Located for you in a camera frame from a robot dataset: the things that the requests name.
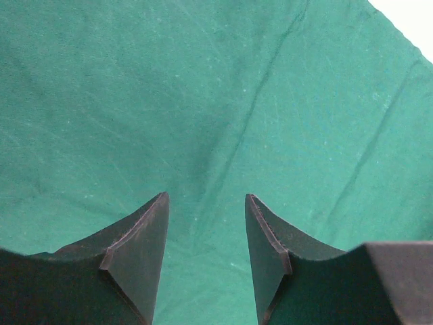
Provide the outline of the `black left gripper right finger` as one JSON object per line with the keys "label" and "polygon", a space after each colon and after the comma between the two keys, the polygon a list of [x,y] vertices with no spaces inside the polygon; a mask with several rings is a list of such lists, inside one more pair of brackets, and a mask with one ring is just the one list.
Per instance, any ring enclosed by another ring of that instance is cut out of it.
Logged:
{"label": "black left gripper right finger", "polygon": [[342,251],[245,199],[259,324],[431,324],[432,243]]}

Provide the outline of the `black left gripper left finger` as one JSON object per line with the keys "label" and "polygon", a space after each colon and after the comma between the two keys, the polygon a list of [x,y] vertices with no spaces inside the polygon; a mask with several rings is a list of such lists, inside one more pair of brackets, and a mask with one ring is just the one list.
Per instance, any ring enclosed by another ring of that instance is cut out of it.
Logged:
{"label": "black left gripper left finger", "polygon": [[151,324],[169,196],[54,253],[1,250],[2,324]]}

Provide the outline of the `dark green surgical cloth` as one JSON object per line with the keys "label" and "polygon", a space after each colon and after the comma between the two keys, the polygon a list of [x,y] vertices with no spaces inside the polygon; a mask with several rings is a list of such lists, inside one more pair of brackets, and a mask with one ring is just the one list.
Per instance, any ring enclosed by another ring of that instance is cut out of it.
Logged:
{"label": "dark green surgical cloth", "polygon": [[2,1],[1,246],[159,192],[155,324],[255,324],[244,199],[332,246],[432,239],[432,64],[368,1]]}

